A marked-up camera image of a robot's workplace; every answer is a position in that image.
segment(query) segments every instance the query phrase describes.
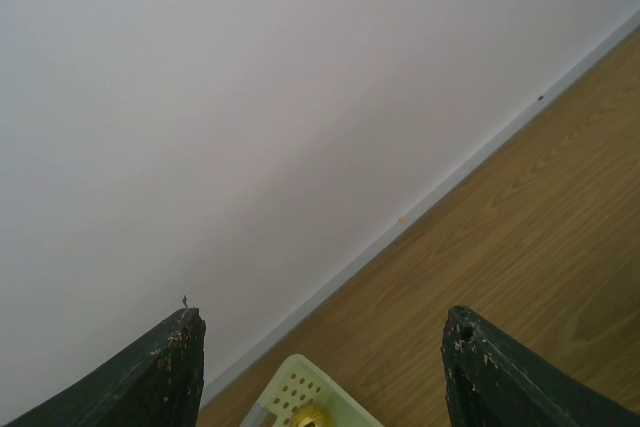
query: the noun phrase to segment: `white baseboard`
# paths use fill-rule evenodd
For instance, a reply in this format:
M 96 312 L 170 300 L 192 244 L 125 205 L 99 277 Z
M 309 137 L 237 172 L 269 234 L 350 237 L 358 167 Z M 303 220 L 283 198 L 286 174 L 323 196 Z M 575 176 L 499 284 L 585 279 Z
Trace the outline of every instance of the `white baseboard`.
M 322 302 L 342 287 L 353 275 L 367 265 L 382 249 L 393 242 L 402 232 L 404 232 L 415 220 L 421 217 L 436 202 L 451 191 L 460 181 L 469 175 L 478 165 L 484 162 L 498 147 L 504 144 L 510 137 L 518 132 L 527 122 L 538 115 L 547 105 L 553 102 L 562 92 L 571 86 L 576 80 L 584 75 L 600 59 L 602 59 L 621 40 L 631 34 L 640 26 L 640 10 L 636 11 L 629 19 L 622 23 L 614 32 L 602 41 L 595 49 L 587 54 L 580 62 L 564 74 L 545 92 L 541 92 L 541 99 L 534 101 L 526 107 L 520 114 L 513 118 L 494 137 L 486 142 L 478 151 L 463 162 L 453 171 L 442 183 L 427 194 L 415 207 L 405 216 L 406 222 L 396 223 L 387 230 L 373 244 L 364 250 L 355 260 L 344 267 L 334 278 L 325 284 L 320 290 L 311 296 L 304 304 L 289 315 L 266 337 L 258 342 L 236 363 L 227 369 L 222 375 L 208 384 L 202 392 L 201 407 L 210 402 L 227 385 L 236 379 L 245 369 L 258 360 L 280 339 L 282 339 L 300 321 L 315 310 Z

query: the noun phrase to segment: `white wall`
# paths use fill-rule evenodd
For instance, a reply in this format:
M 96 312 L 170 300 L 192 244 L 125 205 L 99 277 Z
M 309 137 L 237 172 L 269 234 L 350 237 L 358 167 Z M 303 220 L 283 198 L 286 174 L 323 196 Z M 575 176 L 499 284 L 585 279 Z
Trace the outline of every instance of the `white wall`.
M 640 0 L 2 0 L 0 422 L 181 307 L 207 381 Z

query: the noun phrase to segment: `wood grain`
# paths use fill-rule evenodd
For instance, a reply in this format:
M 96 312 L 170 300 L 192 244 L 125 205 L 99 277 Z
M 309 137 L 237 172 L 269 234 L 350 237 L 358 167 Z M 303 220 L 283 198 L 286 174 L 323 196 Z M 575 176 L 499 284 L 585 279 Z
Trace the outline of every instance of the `wood grain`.
M 206 406 L 198 426 L 237 426 L 292 353 L 387 426 L 448 425 L 439 347 L 454 304 L 640 410 L 640 31 Z

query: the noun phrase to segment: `laminate flooring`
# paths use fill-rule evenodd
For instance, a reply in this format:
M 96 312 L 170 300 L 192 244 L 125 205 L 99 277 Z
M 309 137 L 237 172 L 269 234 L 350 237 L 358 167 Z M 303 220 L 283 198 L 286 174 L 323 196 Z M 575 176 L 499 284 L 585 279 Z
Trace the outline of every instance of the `laminate flooring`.
M 302 353 L 385 426 L 449 425 L 455 304 L 640 411 L 640 31 L 201 412 L 238 426 Z

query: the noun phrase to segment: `light green plastic basket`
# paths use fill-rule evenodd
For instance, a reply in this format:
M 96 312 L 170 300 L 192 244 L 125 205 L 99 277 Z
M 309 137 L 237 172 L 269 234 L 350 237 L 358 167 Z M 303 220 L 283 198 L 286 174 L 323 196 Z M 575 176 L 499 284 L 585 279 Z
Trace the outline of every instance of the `light green plastic basket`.
M 291 427 L 291 417 L 306 404 L 324 405 L 336 427 L 383 427 L 331 377 L 302 355 L 283 362 L 257 404 L 275 414 L 274 427 Z

